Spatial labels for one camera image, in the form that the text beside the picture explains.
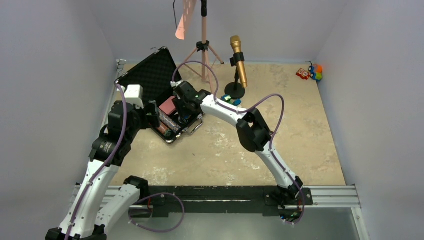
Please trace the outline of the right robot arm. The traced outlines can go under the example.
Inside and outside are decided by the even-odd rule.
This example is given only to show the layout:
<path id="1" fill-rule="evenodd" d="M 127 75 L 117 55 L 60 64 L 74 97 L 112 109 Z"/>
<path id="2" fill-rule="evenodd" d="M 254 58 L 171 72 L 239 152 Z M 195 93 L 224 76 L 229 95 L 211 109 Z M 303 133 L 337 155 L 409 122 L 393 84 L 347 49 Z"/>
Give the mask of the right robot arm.
<path id="1" fill-rule="evenodd" d="M 276 132 L 270 130 L 256 106 L 233 106 L 206 90 L 195 90 L 187 81 L 172 82 L 171 87 L 188 110 L 214 116 L 236 128 L 241 146 L 255 153 L 273 175 L 281 205 L 294 203 L 305 208 L 304 184 L 279 154 L 274 145 Z"/>

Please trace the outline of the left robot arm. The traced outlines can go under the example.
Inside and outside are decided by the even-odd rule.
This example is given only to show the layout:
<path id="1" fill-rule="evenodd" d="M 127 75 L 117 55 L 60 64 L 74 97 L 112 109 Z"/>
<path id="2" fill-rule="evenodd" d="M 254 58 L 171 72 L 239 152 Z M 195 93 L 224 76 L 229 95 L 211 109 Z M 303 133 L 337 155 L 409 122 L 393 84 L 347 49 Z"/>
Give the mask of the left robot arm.
<path id="1" fill-rule="evenodd" d="M 148 181 L 128 177 L 120 193 L 101 207 L 109 185 L 140 130 L 159 126 L 159 109 L 154 100 L 118 100 L 111 107 L 107 124 L 93 142 L 83 182 L 62 223 L 48 230 L 47 240 L 105 240 L 130 204 L 149 199 Z"/>

